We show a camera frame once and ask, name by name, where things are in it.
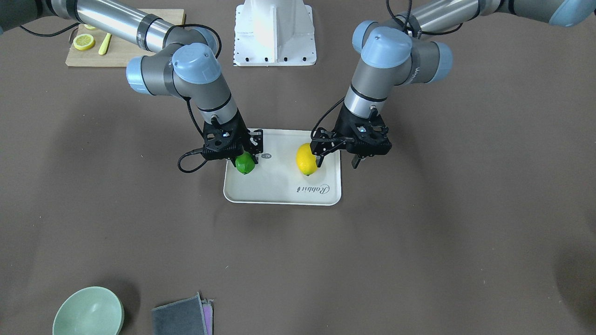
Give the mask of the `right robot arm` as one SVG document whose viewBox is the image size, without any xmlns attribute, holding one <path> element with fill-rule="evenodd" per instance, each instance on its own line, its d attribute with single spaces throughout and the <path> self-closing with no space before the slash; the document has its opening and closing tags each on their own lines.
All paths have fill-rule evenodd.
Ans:
<svg viewBox="0 0 596 335">
<path fill-rule="evenodd" d="M 204 119 L 204 146 L 191 154 L 228 159 L 234 166 L 244 155 L 257 164 L 263 131 L 250 131 L 244 123 L 217 60 L 217 34 L 201 26 L 187 30 L 116 0 L 3 0 L 1 31 L 47 16 L 95 26 L 152 52 L 131 59 L 126 78 L 137 93 L 195 102 Z"/>
</svg>

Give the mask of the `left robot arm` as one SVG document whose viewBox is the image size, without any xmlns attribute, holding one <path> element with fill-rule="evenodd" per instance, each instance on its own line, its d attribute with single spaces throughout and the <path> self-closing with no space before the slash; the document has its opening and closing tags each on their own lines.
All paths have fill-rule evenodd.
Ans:
<svg viewBox="0 0 596 335">
<path fill-rule="evenodd" d="M 302 145 L 297 164 L 317 169 L 324 157 L 345 150 L 354 155 L 353 168 L 392 148 L 380 112 L 394 86 L 436 82 L 453 66 L 451 49 L 423 36 L 458 30 L 464 22 L 492 13 L 536 20 L 553 26 L 574 26 L 595 12 L 593 0 L 434 0 L 379 23 L 367 20 L 355 28 L 352 45 L 360 55 L 350 87 L 338 102 L 334 128 L 315 125 L 311 142 Z"/>
</svg>

